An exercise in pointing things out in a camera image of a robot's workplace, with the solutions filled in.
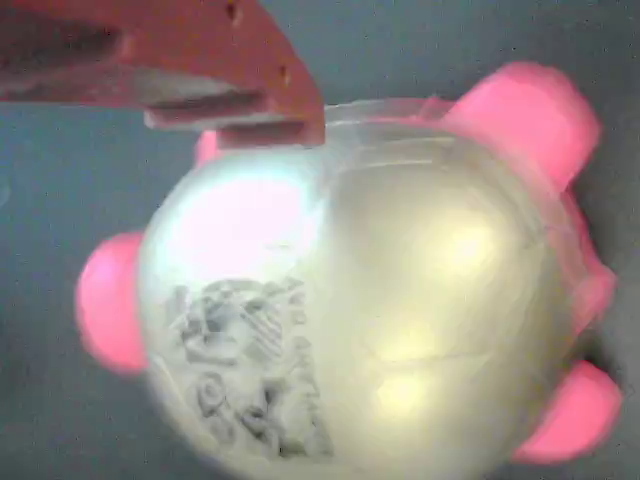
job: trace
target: gray surface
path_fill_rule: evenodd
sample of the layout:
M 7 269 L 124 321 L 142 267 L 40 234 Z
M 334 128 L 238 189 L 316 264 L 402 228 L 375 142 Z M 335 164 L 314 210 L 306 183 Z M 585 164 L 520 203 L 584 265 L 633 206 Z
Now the gray surface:
M 509 60 L 558 66 L 605 125 L 576 190 L 604 260 L 620 277 L 604 330 L 625 368 L 615 434 L 562 467 L 508 467 L 496 479 L 634 479 L 640 472 L 640 5 L 618 2 L 294 2 L 264 4 L 329 102 L 455 97 Z M 212 478 L 157 419 L 135 379 L 80 348 L 73 285 L 102 238 L 143 225 L 190 163 L 189 134 L 145 131 L 139 116 L 2 107 L 0 476 Z

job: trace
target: red bracket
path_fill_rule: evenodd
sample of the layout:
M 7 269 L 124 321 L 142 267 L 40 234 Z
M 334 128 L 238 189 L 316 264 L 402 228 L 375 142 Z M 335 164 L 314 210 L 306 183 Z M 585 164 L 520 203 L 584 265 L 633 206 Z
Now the red bracket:
M 256 0 L 0 0 L 0 100 L 143 109 L 222 147 L 324 141 L 322 97 Z

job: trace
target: pink foot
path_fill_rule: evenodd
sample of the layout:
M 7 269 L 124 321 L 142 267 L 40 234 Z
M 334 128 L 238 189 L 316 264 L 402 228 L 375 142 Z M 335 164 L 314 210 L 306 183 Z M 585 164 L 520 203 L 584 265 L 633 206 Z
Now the pink foot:
M 622 393 L 611 378 L 588 362 L 574 367 L 558 389 L 542 425 L 516 451 L 514 460 L 552 463 L 594 448 L 615 422 Z
M 146 365 L 135 315 L 135 262 L 142 233 L 103 242 L 87 261 L 76 288 L 76 319 L 85 348 L 120 373 Z
M 216 132 L 204 132 L 200 135 L 196 144 L 196 159 L 194 167 L 197 168 L 210 162 L 218 156 L 218 139 Z
M 600 132 L 564 75 L 530 63 L 513 63 L 481 81 L 451 107 L 444 123 L 536 165 L 557 192 L 582 169 Z

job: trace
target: sticker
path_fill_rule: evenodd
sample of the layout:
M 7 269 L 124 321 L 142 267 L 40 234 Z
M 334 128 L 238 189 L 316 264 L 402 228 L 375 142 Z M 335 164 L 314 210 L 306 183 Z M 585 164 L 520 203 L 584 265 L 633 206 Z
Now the sticker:
M 169 331 L 187 365 L 205 372 L 188 396 L 220 444 L 271 458 L 332 456 L 302 331 L 304 287 L 287 277 L 218 281 L 197 295 L 175 289 Z

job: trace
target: piggy bank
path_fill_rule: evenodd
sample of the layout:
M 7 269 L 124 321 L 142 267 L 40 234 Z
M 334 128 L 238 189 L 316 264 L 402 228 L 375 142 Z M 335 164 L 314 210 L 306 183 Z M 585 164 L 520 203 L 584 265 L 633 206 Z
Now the piggy bank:
M 218 151 L 91 255 L 85 345 L 243 478 L 466 479 L 595 447 L 579 355 L 613 274 L 570 184 L 598 124 L 555 70 L 328 107 L 322 147 Z

